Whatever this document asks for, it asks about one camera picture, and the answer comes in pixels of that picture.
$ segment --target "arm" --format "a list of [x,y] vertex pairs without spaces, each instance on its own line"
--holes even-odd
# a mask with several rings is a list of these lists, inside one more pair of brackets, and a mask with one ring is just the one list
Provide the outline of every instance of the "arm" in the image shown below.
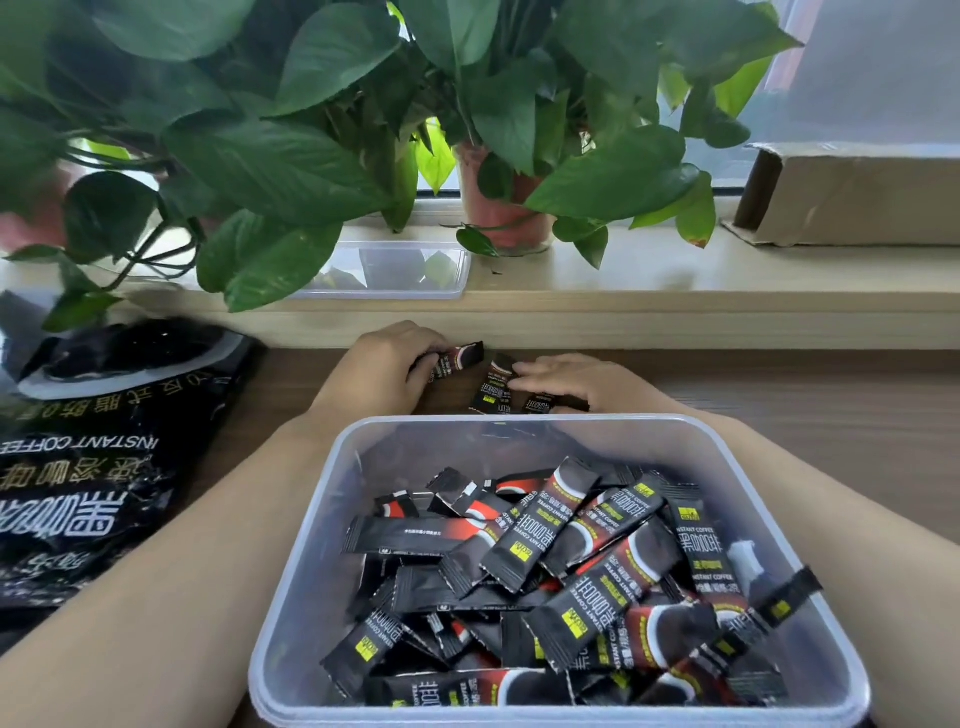
[[696,417],[726,441],[870,673],[881,726],[949,725],[960,630],[960,547],[807,465],[746,425],[670,399],[623,367],[580,354],[516,365],[511,387],[572,395],[591,412]]
[[330,446],[412,412],[438,357],[411,366],[446,347],[409,322],[362,337],[309,411],[0,660],[5,724],[226,726]]

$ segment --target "red flower pot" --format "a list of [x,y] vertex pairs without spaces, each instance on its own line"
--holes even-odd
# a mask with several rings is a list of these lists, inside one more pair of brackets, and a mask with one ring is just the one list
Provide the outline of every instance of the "red flower pot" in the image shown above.
[[460,196],[467,222],[478,228],[510,226],[505,230],[483,231],[499,254],[529,255],[550,247],[553,242],[554,218],[539,212],[531,213],[531,210],[523,206],[526,199],[537,189],[540,178],[514,175],[514,195],[511,201],[506,203],[489,200],[477,185],[477,174],[490,150],[464,143],[457,145],[453,152],[457,158]]

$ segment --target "forearm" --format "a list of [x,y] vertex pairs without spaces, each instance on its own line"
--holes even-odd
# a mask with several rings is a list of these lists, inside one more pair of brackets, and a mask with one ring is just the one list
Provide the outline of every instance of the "forearm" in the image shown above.
[[955,720],[960,548],[744,424],[698,416],[727,442],[789,542],[824,583],[870,673],[877,722],[887,728]]
[[6,722],[226,725],[341,429],[336,417],[285,425],[0,660]]

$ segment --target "terracotta pot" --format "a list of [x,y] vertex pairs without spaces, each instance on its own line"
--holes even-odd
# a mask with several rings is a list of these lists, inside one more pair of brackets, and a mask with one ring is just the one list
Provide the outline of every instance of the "terracotta pot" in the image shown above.
[[63,198],[77,179],[77,171],[73,166],[53,171],[26,219],[14,212],[0,214],[0,251],[15,253],[28,245],[66,246]]
[[522,220],[505,230],[484,231],[501,255],[529,255],[549,248],[553,242],[554,218],[539,212],[531,215],[531,211],[522,206],[542,179],[514,175],[514,195],[509,203],[488,200],[477,186],[477,174],[490,150],[465,143],[453,151],[467,222],[478,228],[499,228]]

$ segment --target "cardboard box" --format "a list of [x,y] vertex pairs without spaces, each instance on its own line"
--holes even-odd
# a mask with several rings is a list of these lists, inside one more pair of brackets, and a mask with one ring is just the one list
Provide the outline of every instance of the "cardboard box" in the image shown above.
[[724,223],[752,245],[960,245],[960,147],[753,146],[760,154]]

